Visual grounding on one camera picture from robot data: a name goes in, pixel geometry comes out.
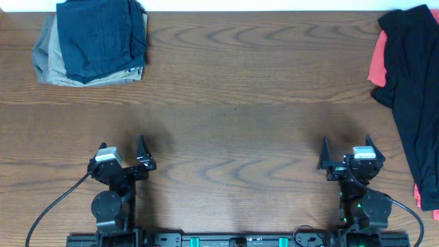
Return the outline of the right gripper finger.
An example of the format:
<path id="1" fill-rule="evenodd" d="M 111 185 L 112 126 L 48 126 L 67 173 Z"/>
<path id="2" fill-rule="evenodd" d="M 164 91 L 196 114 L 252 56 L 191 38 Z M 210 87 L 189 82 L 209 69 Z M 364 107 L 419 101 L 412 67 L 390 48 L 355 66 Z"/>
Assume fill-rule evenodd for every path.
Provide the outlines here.
<path id="1" fill-rule="evenodd" d="M 365 137 L 365 144 L 366 144 L 366 146 L 370 146 L 374 150 L 375 158 L 378 161 L 385 161 L 385 156 L 379 151 L 379 149 L 373 143 L 372 139 L 370 138 L 370 136 L 368 134 Z"/>
<path id="2" fill-rule="evenodd" d="M 329 154 L 329 144 L 326 137 L 323 137 L 322 149 L 318 160 L 318 169 L 327 169 L 331 161 Z"/>

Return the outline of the black t-shirt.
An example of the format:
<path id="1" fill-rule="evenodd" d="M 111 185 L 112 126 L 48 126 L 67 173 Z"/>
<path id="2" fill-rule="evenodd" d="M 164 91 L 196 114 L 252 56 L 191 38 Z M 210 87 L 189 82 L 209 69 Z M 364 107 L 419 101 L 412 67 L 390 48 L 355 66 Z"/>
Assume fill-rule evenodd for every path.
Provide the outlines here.
<path id="1" fill-rule="evenodd" d="M 438 209 L 438 22 L 426 5 L 394 10 L 378 23 L 386 84 L 372 97 L 391 108 L 421 208 Z"/>

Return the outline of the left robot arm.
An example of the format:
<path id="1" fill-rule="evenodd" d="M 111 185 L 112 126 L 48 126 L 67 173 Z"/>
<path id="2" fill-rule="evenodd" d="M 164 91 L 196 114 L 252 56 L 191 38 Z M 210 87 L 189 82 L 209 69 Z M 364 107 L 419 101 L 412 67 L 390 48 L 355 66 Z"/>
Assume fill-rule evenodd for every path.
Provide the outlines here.
<path id="1" fill-rule="evenodd" d="M 108 189 L 97 194 L 91 204 L 96 219 L 98 246 L 142 246 L 143 230 L 134 224 L 136 182 L 146 180 L 156 169 L 156 161 L 148 150 L 143 136 L 137 148 L 138 165 L 122 167 L 116 147 L 102 143 L 89 161 L 87 174 Z"/>

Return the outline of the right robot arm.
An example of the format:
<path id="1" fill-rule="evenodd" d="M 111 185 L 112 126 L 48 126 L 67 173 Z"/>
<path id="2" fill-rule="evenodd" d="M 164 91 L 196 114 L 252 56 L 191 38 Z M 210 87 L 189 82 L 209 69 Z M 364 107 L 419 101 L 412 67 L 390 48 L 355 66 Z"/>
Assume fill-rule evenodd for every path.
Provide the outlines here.
<path id="1" fill-rule="evenodd" d="M 323 138 L 318 168 L 328 181 L 340 186 L 339 218 L 343 227 L 325 238 L 326 246 L 380 246 L 380 231 L 388 227 L 392 212 L 389 197 L 368 187 L 385 161 L 369 136 L 365 145 L 353 148 L 342 161 L 333 161 L 329 143 Z"/>

